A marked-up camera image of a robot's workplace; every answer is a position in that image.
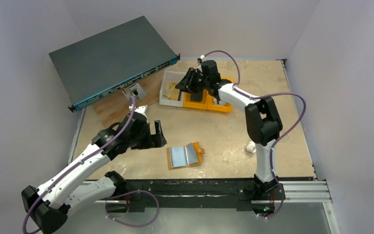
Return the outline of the gold cards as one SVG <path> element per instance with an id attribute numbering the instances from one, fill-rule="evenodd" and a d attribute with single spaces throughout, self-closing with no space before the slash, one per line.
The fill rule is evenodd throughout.
<path id="1" fill-rule="evenodd" d="M 164 89 L 164 96 L 168 100 L 179 101 L 181 99 L 181 91 L 175 88 L 175 82 L 167 82 Z"/>

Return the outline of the yellow leather card holder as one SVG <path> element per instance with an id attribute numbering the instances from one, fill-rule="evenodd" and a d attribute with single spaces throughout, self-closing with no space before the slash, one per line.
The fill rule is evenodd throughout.
<path id="1" fill-rule="evenodd" d="M 181 169 L 198 166 L 203 163 L 205 150 L 199 142 L 185 146 L 167 148 L 168 169 Z"/>

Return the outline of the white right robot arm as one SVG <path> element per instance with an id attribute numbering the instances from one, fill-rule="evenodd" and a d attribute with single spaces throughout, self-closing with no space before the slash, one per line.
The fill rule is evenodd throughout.
<path id="1" fill-rule="evenodd" d="M 275 169 L 276 143 L 283 129 L 274 100 L 252 95 L 221 78 L 213 60 L 201 61 L 198 68 L 189 68 L 175 87 L 194 95 L 206 90 L 217 101 L 224 101 L 244 112 L 247 133 L 255 143 L 257 157 L 252 199 L 263 199 L 272 194 L 279 186 Z"/>

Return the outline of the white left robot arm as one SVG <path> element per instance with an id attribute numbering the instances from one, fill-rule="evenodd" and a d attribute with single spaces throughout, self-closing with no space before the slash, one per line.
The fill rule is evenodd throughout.
<path id="1" fill-rule="evenodd" d="M 26 223 L 32 219 L 38 231 L 52 234 L 77 210 L 100 199 L 140 200 L 143 191 L 128 186 L 115 171 L 107 172 L 101 179 L 86 186 L 82 183 L 127 149 L 143 150 L 166 145 L 161 122 L 154 121 L 154 127 L 155 133 L 151 134 L 146 115 L 139 111 L 131 112 L 122 122 L 99 131 L 82 154 L 56 176 L 38 187 L 27 186 L 21 192 L 27 212 L 22 231 L 27 233 Z"/>

